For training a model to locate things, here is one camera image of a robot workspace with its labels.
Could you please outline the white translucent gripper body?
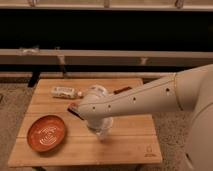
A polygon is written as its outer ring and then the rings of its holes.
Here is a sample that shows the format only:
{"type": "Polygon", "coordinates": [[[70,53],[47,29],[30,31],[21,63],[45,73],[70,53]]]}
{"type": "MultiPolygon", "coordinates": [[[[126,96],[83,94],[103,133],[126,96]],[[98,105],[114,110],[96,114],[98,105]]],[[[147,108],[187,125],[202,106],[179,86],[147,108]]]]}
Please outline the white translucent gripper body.
{"type": "Polygon", "coordinates": [[[88,122],[87,128],[90,132],[95,134],[99,140],[104,140],[107,137],[112,125],[112,122],[88,122]]]}

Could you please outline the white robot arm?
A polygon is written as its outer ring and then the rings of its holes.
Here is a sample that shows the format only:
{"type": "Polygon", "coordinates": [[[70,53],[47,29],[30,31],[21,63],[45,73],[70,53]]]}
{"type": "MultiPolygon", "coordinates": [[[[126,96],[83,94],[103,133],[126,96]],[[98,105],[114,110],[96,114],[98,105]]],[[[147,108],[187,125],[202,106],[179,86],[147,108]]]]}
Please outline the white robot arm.
{"type": "Polygon", "coordinates": [[[213,64],[116,95],[93,88],[78,106],[79,115],[91,123],[113,116],[171,111],[192,113],[179,171],[213,171],[213,64]]]}

